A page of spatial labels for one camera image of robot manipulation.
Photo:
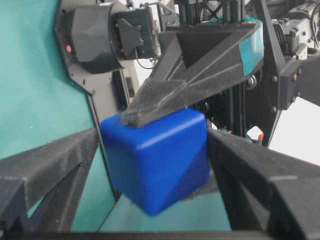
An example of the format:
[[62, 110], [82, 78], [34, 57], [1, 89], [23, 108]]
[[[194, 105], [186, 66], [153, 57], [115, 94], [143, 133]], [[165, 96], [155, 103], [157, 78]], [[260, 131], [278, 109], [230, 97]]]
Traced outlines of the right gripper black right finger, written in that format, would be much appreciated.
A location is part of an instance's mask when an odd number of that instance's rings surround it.
[[208, 157], [233, 231], [274, 240], [320, 237], [320, 168], [210, 129]]

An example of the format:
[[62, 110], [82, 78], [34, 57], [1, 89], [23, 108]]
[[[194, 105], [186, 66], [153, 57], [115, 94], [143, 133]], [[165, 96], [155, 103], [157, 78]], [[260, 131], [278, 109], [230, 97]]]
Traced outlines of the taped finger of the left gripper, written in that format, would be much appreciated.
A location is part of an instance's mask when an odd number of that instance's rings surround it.
[[128, 109], [124, 124], [142, 128], [248, 80], [263, 65], [260, 21], [170, 27], [166, 49]]

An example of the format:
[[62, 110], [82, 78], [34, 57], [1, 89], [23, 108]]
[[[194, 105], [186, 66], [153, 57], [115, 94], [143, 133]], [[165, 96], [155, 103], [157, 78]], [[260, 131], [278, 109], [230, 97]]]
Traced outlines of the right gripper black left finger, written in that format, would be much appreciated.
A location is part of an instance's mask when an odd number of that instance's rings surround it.
[[0, 233], [70, 232], [99, 147], [95, 128], [0, 161]]

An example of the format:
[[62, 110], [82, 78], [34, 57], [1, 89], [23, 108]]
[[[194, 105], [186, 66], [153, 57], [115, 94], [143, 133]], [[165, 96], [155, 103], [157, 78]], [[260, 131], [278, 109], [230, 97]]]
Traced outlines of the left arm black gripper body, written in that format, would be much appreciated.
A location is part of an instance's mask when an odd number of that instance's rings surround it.
[[[305, 0], [288, 0], [288, 13]], [[212, 7], [207, 0], [178, 0], [179, 26], [202, 23], [263, 24], [262, 67], [245, 82], [186, 107], [201, 111], [209, 122], [234, 135], [245, 137], [253, 127], [262, 130], [260, 143], [268, 146], [282, 111], [297, 98], [320, 103], [320, 52], [306, 60], [285, 56], [273, 26], [271, 1], [220, 0]]]

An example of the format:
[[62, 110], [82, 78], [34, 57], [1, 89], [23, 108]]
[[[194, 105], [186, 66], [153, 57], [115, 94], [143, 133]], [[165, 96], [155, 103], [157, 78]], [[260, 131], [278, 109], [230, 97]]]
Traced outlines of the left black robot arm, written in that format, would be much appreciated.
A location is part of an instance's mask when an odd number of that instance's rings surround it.
[[69, 77], [90, 96], [133, 61], [153, 59], [150, 77], [129, 101], [123, 122], [142, 128], [183, 109], [269, 145], [279, 114], [297, 98], [320, 103], [320, 3], [317, 0], [177, 0], [157, 3], [63, 0], [55, 31]]

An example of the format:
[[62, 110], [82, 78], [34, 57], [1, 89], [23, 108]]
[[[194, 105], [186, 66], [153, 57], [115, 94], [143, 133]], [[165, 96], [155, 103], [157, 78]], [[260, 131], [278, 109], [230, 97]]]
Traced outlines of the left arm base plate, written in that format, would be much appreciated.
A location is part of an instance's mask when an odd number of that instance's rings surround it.
[[107, 175], [110, 176], [107, 154], [101, 134], [101, 123], [125, 110], [130, 103], [129, 90], [123, 71], [93, 74], [86, 72], [75, 63], [76, 51], [67, 36], [67, 25], [54, 24], [60, 56], [68, 78], [84, 91], [89, 109], [98, 131]]

